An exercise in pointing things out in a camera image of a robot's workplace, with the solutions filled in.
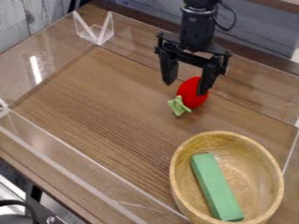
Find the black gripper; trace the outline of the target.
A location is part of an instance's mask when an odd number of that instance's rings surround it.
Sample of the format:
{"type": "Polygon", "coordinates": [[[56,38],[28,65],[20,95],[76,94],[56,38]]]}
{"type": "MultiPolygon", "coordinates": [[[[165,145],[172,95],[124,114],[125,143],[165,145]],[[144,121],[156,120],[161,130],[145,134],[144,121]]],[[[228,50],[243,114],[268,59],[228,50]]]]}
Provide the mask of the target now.
{"type": "Polygon", "coordinates": [[[205,95],[218,73],[224,74],[228,71],[232,51],[225,49],[213,40],[198,49],[190,49],[180,43],[177,33],[158,31],[153,52],[158,57],[162,82],[165,85],[170,85],[177,78],[178,62],[194,67],[202,67],[196,95],[205,95]]]}

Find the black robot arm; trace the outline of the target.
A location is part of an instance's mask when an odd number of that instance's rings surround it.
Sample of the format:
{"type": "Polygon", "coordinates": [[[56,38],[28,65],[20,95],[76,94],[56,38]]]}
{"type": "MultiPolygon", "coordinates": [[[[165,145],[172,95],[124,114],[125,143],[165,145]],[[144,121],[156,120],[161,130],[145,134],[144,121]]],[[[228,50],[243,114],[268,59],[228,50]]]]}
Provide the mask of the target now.
{"type": "Polygon", "coordinates": [[[182,0],[180,32],[158,32],[153,52],[158,56],[162,82],[170,85],[177,79],[178,63],[201,68],[196,84],[196,95],[205,95],[220,75],[228,70],[230,50],[213,42],[214,27],[229,31],[236,23],[237,14],[222,0],[182,0]],[[229,26],[216,19],[221,6],[233,16],[229,26]]]}

